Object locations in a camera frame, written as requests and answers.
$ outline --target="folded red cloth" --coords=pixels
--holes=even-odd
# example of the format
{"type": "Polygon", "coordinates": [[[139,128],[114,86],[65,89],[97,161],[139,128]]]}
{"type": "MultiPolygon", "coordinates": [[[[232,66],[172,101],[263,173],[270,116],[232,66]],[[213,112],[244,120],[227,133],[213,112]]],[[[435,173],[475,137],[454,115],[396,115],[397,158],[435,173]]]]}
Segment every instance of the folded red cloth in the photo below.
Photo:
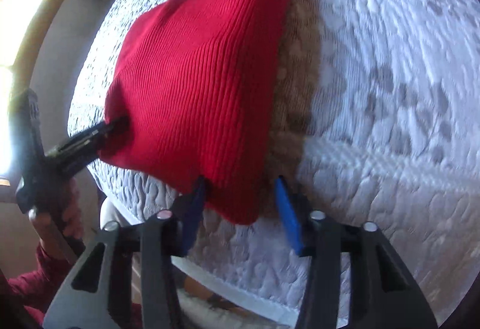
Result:
{"type": "Polygon", "coordinates": [[[198,175],[207,206],[254,222],[289,0],[168,0],[131,26],[105,102],[130,128],[100,152],[181,192],[198,175]]]}

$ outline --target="person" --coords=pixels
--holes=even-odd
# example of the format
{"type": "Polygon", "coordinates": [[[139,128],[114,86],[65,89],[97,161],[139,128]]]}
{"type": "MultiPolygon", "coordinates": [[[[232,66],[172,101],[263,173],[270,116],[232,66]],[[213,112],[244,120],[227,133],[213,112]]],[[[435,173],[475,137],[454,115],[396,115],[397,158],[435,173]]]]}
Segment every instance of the person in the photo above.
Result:
{"type": "MultiPolygon", "coordinates": [[[[80,190],[75,179],[69,181],[68,192],[70,202],[62,214],[66,223],[63,235],[80,239],[83,237],[83,224],[82,212],[78,204],[80,190]]],[[[52,221],[50,215],[32,209],[28,213],[28,218],[40,237],[35,252],[37,269],[17,278],[8,279],[7,283],[10,287],[8,292],[25,307],[39,325],[42,325],[47,309],[72,265],[64,259],[62,251],[48,232],[52,221]]],[[[134,327],[141,327],[141,307],[138,304],[132,305],[132,321],[134,327]]]]}

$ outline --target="mattress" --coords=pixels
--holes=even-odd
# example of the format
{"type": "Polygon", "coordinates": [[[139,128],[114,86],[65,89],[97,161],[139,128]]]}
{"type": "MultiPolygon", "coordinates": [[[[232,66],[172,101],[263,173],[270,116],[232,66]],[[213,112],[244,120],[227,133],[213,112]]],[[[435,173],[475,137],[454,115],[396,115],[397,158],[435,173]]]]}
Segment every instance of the mattress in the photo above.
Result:
{"type": "MultiPolygon", "coordinates": [[[[102,120],[125,34],[164,1],[114,2],[77,81],[70,135],[102,120]]],[[[275,211],[273,181],[283,174],[335,219],[376,222],[445,321],[480,271],[479,13],[477,0],[291,0],[262,216],[238,226],[205,210],[195,246],[174,264],[294,326],[309,261],[290,249],[275,211]]],[[[88,168],[132,223],[178,194],[141,172],[99,160],[88,168]]],[[[345,260],[338,326],[349,275],[345,260]]]]}

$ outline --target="red shirt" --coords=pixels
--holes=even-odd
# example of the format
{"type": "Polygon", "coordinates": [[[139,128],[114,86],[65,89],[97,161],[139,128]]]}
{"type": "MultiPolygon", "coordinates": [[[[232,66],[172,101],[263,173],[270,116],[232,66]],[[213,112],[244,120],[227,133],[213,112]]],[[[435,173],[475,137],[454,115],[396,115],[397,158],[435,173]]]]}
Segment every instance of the red shirt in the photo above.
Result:
{"type": "MultiPolygon", "coordinates": [[[[9,279],[13,295],[20,299],[28,313],[42,325],[45,313],[60,288],[71,265],[66,260],[52,259],[40,244],[36,251],[38,268],[36,271],[9,279]]],[[[141,326],[141,307],[132,305],[132,318],[135,327],[141,326]]]]}

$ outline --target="ribbed red fabric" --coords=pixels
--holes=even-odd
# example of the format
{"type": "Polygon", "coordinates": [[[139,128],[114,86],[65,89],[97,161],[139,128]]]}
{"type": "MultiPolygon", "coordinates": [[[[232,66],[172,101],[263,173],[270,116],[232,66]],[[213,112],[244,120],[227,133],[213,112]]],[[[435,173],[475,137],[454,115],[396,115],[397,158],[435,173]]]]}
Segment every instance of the ribbed red fabric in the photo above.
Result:
{"type": "Polygon", "coordinates": [[[168,0],[141,15],[105,102],[130,128],[100,158],[181,192],[203,174],[207,206],[254,222],[288,2],[168,0]]]}

